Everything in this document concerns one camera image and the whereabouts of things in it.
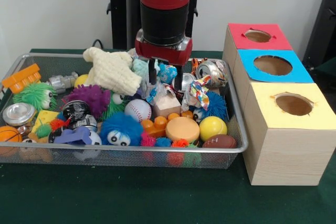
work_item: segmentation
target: orange basketball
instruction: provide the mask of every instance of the orange basketball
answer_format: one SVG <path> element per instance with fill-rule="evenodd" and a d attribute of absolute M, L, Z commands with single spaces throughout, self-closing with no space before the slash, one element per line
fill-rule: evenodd
<path fill-rule="evenodd" d="M 0 127 L 0 142 L 22 142 L 19 131 L 10 126 Z M 0 147 L 0 155 L 9 157 L 17 152 L 16 147 Z"/>

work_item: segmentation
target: baseball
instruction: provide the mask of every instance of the baseball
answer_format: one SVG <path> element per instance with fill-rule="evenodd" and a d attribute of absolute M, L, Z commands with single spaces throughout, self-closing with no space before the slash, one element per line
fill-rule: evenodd
<path fill-rule="evenodd" d="M 142 120 L 151 118 L 152 109 L 147 102 L 135 99 L 126 105 L 125 114 L 130 115 L 138 122 L 141 122 Z"/>

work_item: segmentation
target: white wall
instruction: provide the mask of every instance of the white wall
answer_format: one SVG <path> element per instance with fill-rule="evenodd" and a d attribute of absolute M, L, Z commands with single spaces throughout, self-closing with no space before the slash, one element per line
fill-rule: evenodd
<path fill-rule="evenodd" d="M 109 0 L 0 0 L 0 77 L 31 48 L 112 46 Z M 233 23 L 278 23 L 303 57 L 321 0 L 198 0 L 195 50 L 223 50 Z"/>

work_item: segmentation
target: wire mesh basket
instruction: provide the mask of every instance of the wire mesh basket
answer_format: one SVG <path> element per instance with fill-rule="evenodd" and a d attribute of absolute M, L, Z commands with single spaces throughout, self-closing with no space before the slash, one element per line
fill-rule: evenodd
<path fill-rule="evenodd" d="M 6 77 L 37 63 L 40 67 L 41 81 L 51 76 L 69 75 L 73 71 L 78 75 L 88 73 L 92 63 L 85 62 L 82 55 L 35 54 L 19 57 L 8 71 Z M 236 148 L 172 148 L 142 146 L 107 146 L 107 145 L 69 145 L 0 142 L 0 163 L 25 164 L 63 164 L 91 166 L 150 166 L 150 167 L 188 167 L 188 168 L 224 168 L 230 167 L 238 153 L 248 146 L 243 117 L 237 100 L 229 66 L 228 84 L 221 88 L 225 97 L 229 115 L 228 135 L 237 142 Z M 191 71 L 191 63 L 184 67 L 184 72 Z M 64 105 L 62 97 L 57 96 L 58 111 Z M 0 125 L 4 126 L 3 110 L 13 104 L 12 92 L 1 86 Z"/>

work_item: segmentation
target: blue fuzzy ball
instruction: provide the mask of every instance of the blue fuzzy ball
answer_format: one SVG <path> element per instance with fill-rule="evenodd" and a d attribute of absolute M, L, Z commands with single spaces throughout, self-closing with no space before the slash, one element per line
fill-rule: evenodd
<path fill-rule="evenodd" d="M 208 116 L 216 116 L 223 121 L 227 118 L 226 102 L 223 97 L 215 92 L 209 91 L 206 93 L 209 97 L 209 106 L 206 111 L 204 108 L 195 109 L 194 120 L 199 123 Z"/>
<path fill-rule="evenodd" d="M 103 122 L 100 138 L 102 144 L 139 146 L 142 132 L 143 127 L 139 122 L 130 115 L 118 112 Z"/>
<path fill-rule="evenodd" d="M 155 147 L 170 147 L 172 141 L 167 137 L 159 137 L 156 139 Z"/>

